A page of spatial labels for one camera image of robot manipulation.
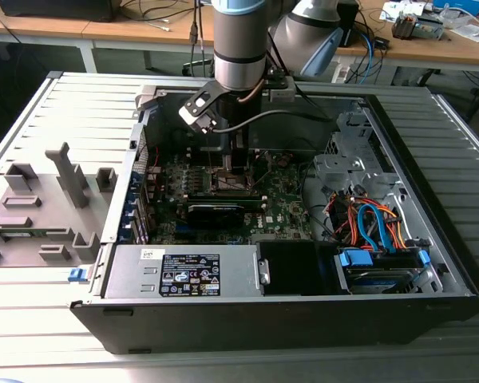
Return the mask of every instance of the power supply label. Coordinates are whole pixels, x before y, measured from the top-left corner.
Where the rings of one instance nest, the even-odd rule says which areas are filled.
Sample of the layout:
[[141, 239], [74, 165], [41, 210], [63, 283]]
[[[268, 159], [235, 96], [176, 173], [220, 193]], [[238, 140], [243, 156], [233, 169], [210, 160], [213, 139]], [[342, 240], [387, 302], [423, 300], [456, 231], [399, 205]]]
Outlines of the power supply label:
[[218, 254], [164, 255], [160, 273], [162, 297], [217, 297], [220, 295]]

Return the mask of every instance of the desk leg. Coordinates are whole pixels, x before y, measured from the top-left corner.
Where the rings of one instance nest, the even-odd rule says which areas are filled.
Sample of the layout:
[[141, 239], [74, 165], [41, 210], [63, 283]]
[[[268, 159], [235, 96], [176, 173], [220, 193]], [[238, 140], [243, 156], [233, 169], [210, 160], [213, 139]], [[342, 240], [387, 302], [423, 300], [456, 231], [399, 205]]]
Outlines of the desk leg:
[[350, 72], [350, 67], [354, 64], [356, 59], [356, 56], [339, 56], [338, 64], [335, 67], [334, 76], [332, 77], [332, 82], [339, 84], [344, 83]]
[[97, 73], [96, 62], [94, 61], [93, 44], [91, 41], [82, 41], [78, 45], [81, 52], [81, 58], [85, 65], [85, 71], [87, 73]]
[[144, 67], [147, 70], [152, 69], [151, 52], [148, 50], [144, 51]]

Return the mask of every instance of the power cable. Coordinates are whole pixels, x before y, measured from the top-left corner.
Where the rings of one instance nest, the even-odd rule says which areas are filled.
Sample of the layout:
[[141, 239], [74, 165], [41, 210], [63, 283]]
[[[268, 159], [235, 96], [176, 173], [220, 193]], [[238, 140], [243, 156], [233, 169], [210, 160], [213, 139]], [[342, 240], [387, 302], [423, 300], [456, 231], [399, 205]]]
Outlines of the power cable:
[[253, 116], [253, 117], [249, 118], [248, 120], [245, 120], [244, 122], [242, 122], [240, 124], [237, 124], [235, 126], [232, 126], [230, 128], [226, 128], [226, 129], [213, 129], [212, 128], [211, 132], [219, 133], [219, 134], [235, 132], [236, 130], [244, 128], [245, 126], [251, 124], [252, 122], [256, 122], [257, 120], [260, 120], [264, 117], [272, 116], [272, 115], [275, 115], [275, 114], [288, 114], [288, 115], [301, 117], [301, 118], [305, 118], [305, 119], [312, 120], [312, 121], [328, 122], [328, 120], [326, 118], [323, 118], [323, 117], [320, 117], [320, 116], [314, 116], [314, 115], [309, 114], [309, 113], [296, 112], [296, 111], [284, 110], [284, 109], [275, 109], [275, 110], [268, 110], [266, 112], [262, 112], [262, 113], [258, 114], [257, 116]]

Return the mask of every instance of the wire bundle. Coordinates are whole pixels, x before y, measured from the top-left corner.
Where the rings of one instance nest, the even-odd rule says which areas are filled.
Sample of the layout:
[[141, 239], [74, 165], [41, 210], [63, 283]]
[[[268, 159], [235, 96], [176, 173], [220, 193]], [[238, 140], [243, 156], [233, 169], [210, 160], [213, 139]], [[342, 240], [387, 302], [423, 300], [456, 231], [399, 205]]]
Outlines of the wire bundle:
[[[346, 198], [344, 199], [344, 196], [333, 195], [326, 209], [326, 212], [330, 214], [331, 208], [334, 204], [347, 204], [347, 220], [341, 223], [334, 231], [332, 235], [333, 239], [353, 247], [361, 247], [362, 249], [369, 251], [377, 251], [378, 245], [369, 236], [372, 234], [374, 226], [369, 230], [369, 234], [365, 232], [363, 226], [364, 214], [370, 214], [375, 215], [378, 221], [378, 232], [383, 247], [388, 250], [391, 249], [392, 245], [395, 250], [408, 248], [408, 246], [405, 245], [405, 240], [401, 234], [401, 220], [396, 213], [391, 211], [386, 205], [382, 205], [373, 199], [366, 197], [353, 197], [350, 195], [346, 195], [345, 197]], [[389, 235], [386, 235], [385, 228], [388, 230]]]

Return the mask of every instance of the blue latch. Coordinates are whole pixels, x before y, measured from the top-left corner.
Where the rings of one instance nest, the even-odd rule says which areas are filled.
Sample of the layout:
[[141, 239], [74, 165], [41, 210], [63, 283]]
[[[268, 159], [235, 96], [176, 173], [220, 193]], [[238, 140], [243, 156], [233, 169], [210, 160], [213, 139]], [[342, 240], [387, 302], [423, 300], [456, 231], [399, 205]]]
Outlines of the blue latch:
[[85, 282], [87, 281], [86, 276], [87, 270], [81, 269], [80, 267], [75, 267], [74, 269], [71, 269], [67, 280], [69, 282]]
[[418, 256], [421, 257], [422, 263], [424, 263], [424, 266], [427, 265], [428, 263], [431, 263], [431, 258], [430, 255], [426, 250], [420, 250], [418, 252]]
[[339, 255], [339, 258], [343, 267], [373, 266], [373, 259], [367, 250], [346, 249]]

